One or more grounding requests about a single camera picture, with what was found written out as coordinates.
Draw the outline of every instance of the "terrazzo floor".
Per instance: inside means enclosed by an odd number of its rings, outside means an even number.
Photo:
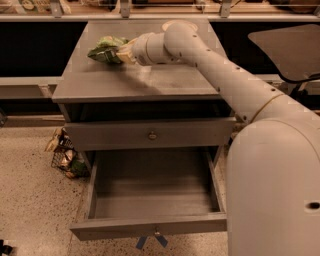
[[[166,248],[150,237],[142,250],[138,238],[80,242],[69,225],[83,218],[89,178],[70,180],[51,168],[44,148],[59,126],[59,118],[9,117],[0,128],[0,239],[14,247],[11,256],[227,256],[226,232],[166,236]],[[222,183],[224,161],[222,154]]]

